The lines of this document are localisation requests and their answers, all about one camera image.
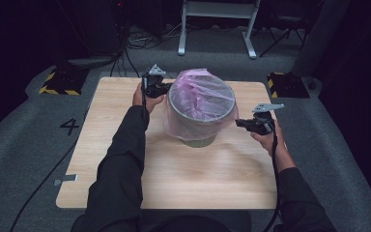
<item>tripod leg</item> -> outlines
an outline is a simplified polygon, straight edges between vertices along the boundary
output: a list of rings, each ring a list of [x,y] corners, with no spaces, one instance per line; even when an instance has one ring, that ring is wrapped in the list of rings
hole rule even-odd
[[[260,57],[263,57],[265,53],[267,53],[271,48],[273,48],[278,42],[280,42],[282,39],[284,39],[287,35],[289,35],[291,32],[290,29],[288,29],[278,40],[276,40],[271,46],[269,46],[263,53],[261,53]]]

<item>gray carpet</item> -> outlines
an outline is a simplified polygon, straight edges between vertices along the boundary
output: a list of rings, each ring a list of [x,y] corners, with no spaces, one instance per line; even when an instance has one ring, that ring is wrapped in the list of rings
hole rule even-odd
[[[252,60],[244,47],[242,29],[192,31],[187,35],[185,56],[177,55],[179,38],[174,37],[151,49],[128,49],[128,57],[139,73],[158,64],[173,77],[183,70],[207,68],[224,80],[266,83],[268,73],[291,70],[300,50],[295,34],[263,58]],[[272,38],[268,31],[261,31],[252,41],[259,53],[272,43]],[[112,75],[136,76],[126,55],[124,58]],[[29,195],[72,147],[97,83],[101,77],[110,75],[111,67],[91,70],[81,96],[40,95],[39,90],[53,68],[48,67],[27,86],[29,99],[1,122],[0,232],[10,230]],[[311,79],[308,76],[302,80],[307,85]],[[309,99],[271,99],[285,104],[285,108],[275,112],[276,117],[299,169],[338,231],[371,231],[371,189],[342,134],[319,101],[320,89],[321,83],[316,90],[309,90]],[[80,127],[68,135],[68,129],[60,125],[70,119],[75,119]],[[60,187],[53,186],[53,181],[66,173],[71,153],[29,202],[14,231],[69,231],[82,214],[55,205]],[[254,210],[251,215],[252,231],[262,231],[272,211]]]

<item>plastic wrap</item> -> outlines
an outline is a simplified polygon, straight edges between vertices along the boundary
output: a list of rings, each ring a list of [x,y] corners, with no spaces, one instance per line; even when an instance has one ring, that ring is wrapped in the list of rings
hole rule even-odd
[[[206,69],[181,72],[164,100],[164,130],[183,141],[216,136],[238,118],[233,90]]]

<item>wooden table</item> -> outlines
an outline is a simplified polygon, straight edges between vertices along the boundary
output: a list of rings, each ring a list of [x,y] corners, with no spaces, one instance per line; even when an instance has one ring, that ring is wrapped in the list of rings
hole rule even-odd
[[[56,204],[64,209],[86,208],[88,189],[96,180],[101,159],[120,126],[139,78],[100,80],[77,141]],[[252,118],[259,102],[268,103],[262,83],[226,81],[234,90],[240,118]],[[204,148],[191,148],[167,135],[162,104],[151,114],[146,131],[146,160],[142,177],[143,209],[273,209],[276,187],[271,158],[244,128],[222,130]]]

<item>black jacket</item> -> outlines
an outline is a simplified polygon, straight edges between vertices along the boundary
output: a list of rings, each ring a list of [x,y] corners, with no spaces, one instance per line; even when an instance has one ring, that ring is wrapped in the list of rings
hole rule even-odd
[[[128,110],[89,188],[86,212],[75,221],[72,232],[140,231],[141,175],[149,125],[149,113],[143,110],[142,106]],[[335,231],[297,168],[281,171],[279,183],[283,231]]]

